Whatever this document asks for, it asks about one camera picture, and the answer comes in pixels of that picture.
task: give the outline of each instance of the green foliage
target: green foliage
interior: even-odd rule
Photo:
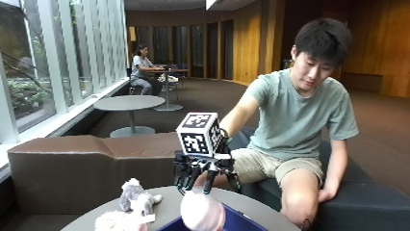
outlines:
[[[16,118],[20,118],[43,108],[43,103],[48,94],[32,82],[8,80],[12,104]]]

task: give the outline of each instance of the ceiling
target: ceiling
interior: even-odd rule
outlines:
[[[207,0],[123,0],[127,10],[135,11],[176,11],[204,8]],[[215,2],[208,11],[233,11],[256,0],[208,0]]]

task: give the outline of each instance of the man's hand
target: man's hand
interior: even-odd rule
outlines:
[[[334,195],[328,192],[326,190],[320,190],[320,198],[318,198],[318,201],[320,203],[333,199]]]

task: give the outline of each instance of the seated woman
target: seated woman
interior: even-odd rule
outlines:
[[[156,67],[149,58],[149,47],[145,44],[139,44],[136,50],[136,56],[132,61],[132,72],[131,72],[131,86],[141,86],[141,94],[151,94],[159,96],[163,89],[163,84],[151,78],[151,73],[147,71],[161,70],[163,67]]]

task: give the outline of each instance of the fiducial marker cube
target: fiducial marker cube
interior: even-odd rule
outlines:
[[[223,140],[217,113],[188,113],[179,128],[185,155],[213,157]]]

